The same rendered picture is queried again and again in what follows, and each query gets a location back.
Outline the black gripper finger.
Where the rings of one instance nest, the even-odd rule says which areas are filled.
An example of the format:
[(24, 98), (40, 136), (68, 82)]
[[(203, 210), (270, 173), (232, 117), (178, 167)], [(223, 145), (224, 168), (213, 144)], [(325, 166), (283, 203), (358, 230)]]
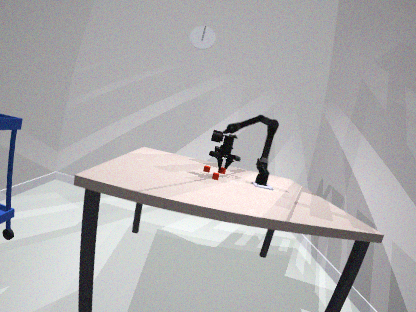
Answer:
[(215, 157), (215, 158), (218, 161), (218, 169), (220, 170), (221, 169), (221, 166), (222, 166), (223, 159), (220, 159), (220, 158), (217, 158), (217, 157)]
[(227, 169), (232, 162), (234, 162), (234, 161), (226, 159), (226, 163), (225, 163), (225, 167), (224, 168)]

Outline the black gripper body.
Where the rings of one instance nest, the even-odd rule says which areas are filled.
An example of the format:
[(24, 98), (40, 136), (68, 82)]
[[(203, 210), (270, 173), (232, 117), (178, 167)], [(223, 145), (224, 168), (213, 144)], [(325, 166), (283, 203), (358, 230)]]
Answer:
[[(227, 145), (227, 144), (223, 144), (222, 146), (222, 151), (220, 152), (221, 154), (219, 154), (218, 152), (215, 151), (210, 151), (209, 155), (212, 157), (217, 157), (222, 159), (222, 157), (227, 158), (228, 160), (236, 160), (239, 161), (241, 160), (241, 158), (237, 155), (231, 155), (231, 151), (233, 149), (232, 145)], [(227, 156), (226, 156), (227, 155)]]

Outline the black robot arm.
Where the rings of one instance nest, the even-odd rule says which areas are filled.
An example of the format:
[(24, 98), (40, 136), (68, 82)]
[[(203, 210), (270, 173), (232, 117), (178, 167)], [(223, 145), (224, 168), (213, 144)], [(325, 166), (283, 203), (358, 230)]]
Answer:
[(266, 139), (266, 142), (265, 142), (265, 146), (264, 146), (261, 158), (260, 159), (257, 158), (257, 163), (256, 163), (257, 166), (256, 167), (257, 167), (260, 174), (258, 174), (256, 176), (255, 183), (257, 183), (258, 185), (267, 186), (266, 184), (267, 184), (268, 175), (269, 175), (269, 172), (267, 171), (268, 170), (269, 151), (270, 151), (270, 147), (271, 147), (271, 144), (272, 144), (272, 140), (273, 140), (274, 135), (277, 132), (277, 128), (279, 126), (279, 122), (276, 119), (270, 119), (270, 118), (265, 117), (265, 116), (260, 114), (257, 117), (251, 118), (251, 119), (243, 121), (243, 122), (231, 123), (227, 126), (227, 129), (224, 130), (223, 132), (214, 130), (211, 141), (215, 141), (215, 142), (220, 143), (220, 141), (223, 141), (223, 137), (225, 136), (223, 144), (233, 146), (234, 138), (238, 139), (236, 134), (235, 135), (229, 134), (229, 136), (227, 136), (227, 135), (223, 135), (223, 133), (224, 134), (235, 133), (235, 132), (237, 132), (238, 130), (242, 129), (245, 126), (250, 126), (250, 125), (256, 124), (258, 122), (262, 122), (263, 124), (267, 125), (267, 139)]

